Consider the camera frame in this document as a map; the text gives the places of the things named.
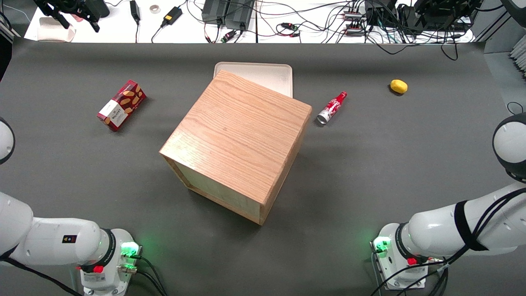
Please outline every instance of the green led light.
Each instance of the green led light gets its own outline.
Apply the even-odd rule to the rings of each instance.
[[[120,245],[120,253],[125,256],[137,255],[139,252],[139,245],[135,242],[125,242]]]
[[[391,239],[386,236],[379,236],[372,242],[378,252],[385,252],[391,244]]]

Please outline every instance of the white table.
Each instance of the white table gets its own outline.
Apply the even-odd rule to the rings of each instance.
[[[180,5],[184,0],[136,0],[139,6],[141,21],[139,28],[139,43],[150,43],[151,37],[159,29],[159,26],[163,20],[163,17],[172,9],[174,6]],[[118,0],[106,0],[112,4],[117,4]],[[303,9],[309,9],[317,7],[323,4],[329,4],[336,2],[335,0],[281,0],[282,3],[286,3],[292,6],[295,10],[300,11]],[[204,37],[204,30],[208,33],[208,36],[213,40],[217,34],[217,25],[207,24],[205,25],[192,17],[192,14],[201,19],[201,10],[197,7],[203,7],[204,0],[188,0],[188,2],[181,6],[183,15],[172,25],[163,28],[154,39],[155,43],[206,43]],[[338,4],[330,4],[312,11],[302,12],[301,16],[320,27],[326,27],[325,23],[331,10],[337,6],[346,5],[346,1],[342,1]],[[397,4],[405,3],[410,5],[411,0],[399,0]],[[161,11],[158,14],[152,14],[149,11],[151,5],[159,5]],[[360,2],[360,13],[365,12],[364,2]],[[136,24],[130,15],[130,7],[128,0],[124,0],[117,7],[108,5],[110,14],[109,16],[100,19],[99,26],[100,31],[96,33],[92,27],[86,22],[77,22],[71,15],[65,14],[65,18],[76,28],[76,35],[72,42],[79,43],[134,43],[135,42],[135,31]],[[257,10],[261,11],[261,15],[258,14],[258,33],[260,35],[272,35],[272,30],[275,31],[275,27],[280,23],[296,23],[299,24],[304,21],[298,14],[294,13],[293,10],[283,5],[271,4],[264,1],[257,1]],[[335,9],[331,14],[335,14],[340,9]],[[286,15],[268,15],[268,14],[284,14]],[[37,9],[31,24],[25,34],[26,39],[37,40],[37,28],[39,26],[39,19],[44,17],[42,12]],[[252,20],[249,25],[249,31],[256,31],[256,22],[254,18],[256,12],[252,13]],[[349,22],[343,21],[343,16],[337,16],[337,19],[330,26],[333,31],[340,31],[345,27],[345,24]],[[314,28],[312,24],[306,24],[307,26]],[[226,27],[222,26],[219,32],[218,40],[231,31]],[[327,36],[327,32],[316,32],[312,29],[302,26],[301,31],[301,42],[302,43],[321,43]],[[398,43],[401,43],[401,36],[396,35],[387,36],[379,27],[374,27],[373,31],[378,33],[371,33],[369,38],[374,39],[377,43],[394,43],[395,39]],[[339,38],[338,34],[335,34],[329,43],[335,43]],[[429,40],[429,37],[417,36],[417,43],[433,42],[436,39]],[[458,43],[469,42],[474,39],[471,30],[467,34],[456,40]],[[364,43],[365,38],[363,36],[344,36],[339,41],[340,43]],[[243,32],[242,37],[238,40],[238,43],[255,43],[256,35],[251,32]],[[300,43],[298,37],[288,36],[272,36],[264,37],[259,36],[260,43]]]

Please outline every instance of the yellow potato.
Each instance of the yellow potato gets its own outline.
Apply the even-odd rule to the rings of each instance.
[[[391,81],[391,89],[399,94],[403,94],[407,91],[407,83],[402,80],[395,79]]]

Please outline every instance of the wooden cube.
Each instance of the wooden cube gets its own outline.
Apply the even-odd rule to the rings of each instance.
[[[263,225],[311,111],[221,71],[159,152],[189,189]]]

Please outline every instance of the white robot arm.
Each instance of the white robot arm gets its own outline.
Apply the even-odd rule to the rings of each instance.
[[[387,224],[371,242],[388,289],[423,288],[425,279],[420,279],[428,267],[421,264],[451,257],[465,246],[469,248],[466,255],[496,255],[526,244],[526,113],[497,126],[493,149],[506,173],[517,182],[475,200],[417,213],[407,223]],[[510,194],[515,197],[475,238],[472,232],[488,207]],[[414,268],[401,271],[410,266]]]
[[[15,134],[7,124],[7,122],[0,117],[0,164],[6,162],[15,149]]]
[[[0,117],[0,164],[14,146],[13,130]],[[136,259],[129,256],[139,254],[140,246],[125,230],[75,218],[36,218],[27,204],[0,192],[1,265],[76,264],[87,295],[119,296],[136,272]]]

